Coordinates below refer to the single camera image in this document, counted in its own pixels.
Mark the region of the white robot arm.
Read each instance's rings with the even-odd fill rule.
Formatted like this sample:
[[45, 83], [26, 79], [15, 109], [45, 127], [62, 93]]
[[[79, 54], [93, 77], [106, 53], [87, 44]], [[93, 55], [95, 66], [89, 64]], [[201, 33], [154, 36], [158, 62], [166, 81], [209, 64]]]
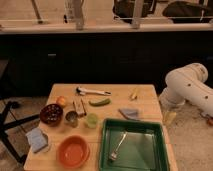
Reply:
[[161, 105], [171, 109], [188, 100], [203, 111], [203, 116], [213, 117], [213, 88], [204, 84], [207, 78], [208, 71], [200, 63], [170, 71], [165, 77], [166, 87], [159, 96]]

